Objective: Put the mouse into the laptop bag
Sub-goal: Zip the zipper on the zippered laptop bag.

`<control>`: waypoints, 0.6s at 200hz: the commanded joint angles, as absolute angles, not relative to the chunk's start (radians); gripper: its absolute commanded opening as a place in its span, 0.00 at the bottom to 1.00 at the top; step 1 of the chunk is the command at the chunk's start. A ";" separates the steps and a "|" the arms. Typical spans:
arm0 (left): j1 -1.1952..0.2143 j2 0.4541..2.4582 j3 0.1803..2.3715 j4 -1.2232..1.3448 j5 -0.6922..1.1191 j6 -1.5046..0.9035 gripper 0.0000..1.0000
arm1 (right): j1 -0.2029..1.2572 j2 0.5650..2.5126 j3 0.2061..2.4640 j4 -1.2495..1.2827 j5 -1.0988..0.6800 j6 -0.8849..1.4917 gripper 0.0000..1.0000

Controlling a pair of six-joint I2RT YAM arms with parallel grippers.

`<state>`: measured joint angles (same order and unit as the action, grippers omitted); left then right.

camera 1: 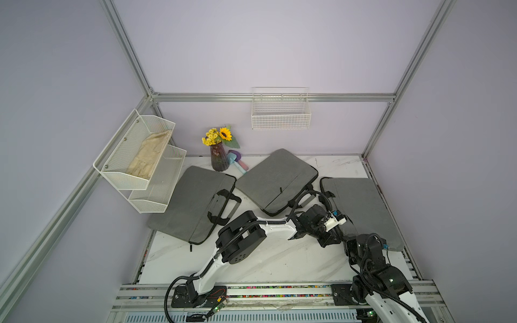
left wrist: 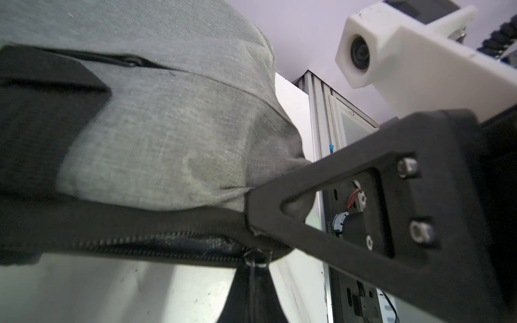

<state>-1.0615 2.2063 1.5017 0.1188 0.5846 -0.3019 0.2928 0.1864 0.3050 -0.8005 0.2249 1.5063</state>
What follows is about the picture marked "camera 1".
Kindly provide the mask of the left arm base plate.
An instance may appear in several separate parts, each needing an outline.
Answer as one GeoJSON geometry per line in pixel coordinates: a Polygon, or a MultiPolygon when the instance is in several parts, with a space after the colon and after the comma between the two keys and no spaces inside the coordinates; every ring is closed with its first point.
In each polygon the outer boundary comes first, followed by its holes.
{"type": "Polygon", "coordinates": [[[171,308],[212,308],[226,298],[228,288],[226,286],[215,286],[210,292],[198,294],[195,290],[185,284],[174,289],[170,301],[171,308]]]}

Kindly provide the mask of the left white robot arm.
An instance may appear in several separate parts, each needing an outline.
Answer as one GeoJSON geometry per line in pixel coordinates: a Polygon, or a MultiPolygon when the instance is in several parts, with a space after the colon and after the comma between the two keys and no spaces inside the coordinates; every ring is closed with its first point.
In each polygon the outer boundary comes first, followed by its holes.
{"type": "Polygon", "coordinates": [[[291,212],[285,219],[265,219],[246,211],[218,232],[211,258],[186,282],[188,298],[194,303],[209,294],[227,266],[242,262],[267,238],[289,241],[311,236],[324,248],[341,243],[340,226],[346,222],[347,216],[342,212],[327,211],[319,205],[291,212]]]}

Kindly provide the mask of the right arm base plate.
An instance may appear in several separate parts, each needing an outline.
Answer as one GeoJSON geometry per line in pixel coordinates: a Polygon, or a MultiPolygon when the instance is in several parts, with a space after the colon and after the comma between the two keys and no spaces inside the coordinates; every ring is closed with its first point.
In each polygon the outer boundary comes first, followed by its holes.
{"type": "Polygon", "coordinates": [[[332,284],[331,293],[336,306],[365,305],[364,288],[356,283],[332,284]]]}

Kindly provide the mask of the grey laptop bag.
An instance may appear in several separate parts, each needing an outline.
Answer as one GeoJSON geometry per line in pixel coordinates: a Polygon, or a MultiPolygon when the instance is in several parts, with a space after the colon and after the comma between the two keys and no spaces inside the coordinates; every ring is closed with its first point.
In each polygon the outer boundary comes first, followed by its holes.
{"type": "Polygon", "coordinates": [[[405,243],[373,180],[369,178],[320,179],[320,189],[332,206],[347,216],[341,226],[348,236],[378,234],[389,249],[403,251],[405,243]]]}
{"type": "Polygon", "coordinates": [[[288,150],[278,149],[242,175],[236,188],[274,217],[292,208],[302,193],[312,189],[318,177],[316,168],[288,150]]]}
{"type": "Polygon", "coordinates": [[[201,245],[216,226],[227,225],[242,199],[234,194],[237,178],[198,166],[187,168],[164,213],[149,217],[151,230],[201,245]]]}

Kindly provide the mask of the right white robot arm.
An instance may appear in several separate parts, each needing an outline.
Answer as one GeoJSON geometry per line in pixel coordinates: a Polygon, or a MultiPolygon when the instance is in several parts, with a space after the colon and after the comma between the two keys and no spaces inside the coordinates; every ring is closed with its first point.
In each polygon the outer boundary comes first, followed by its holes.
{"type": "Polygon", "coordinates": [[[349,266],[355,272],[352,300],[369,305],[381,322],[428,322],[411,284],[390,264],[385,249],[386,241],[378,234],[361,234],[344,241],[349,266]]]}

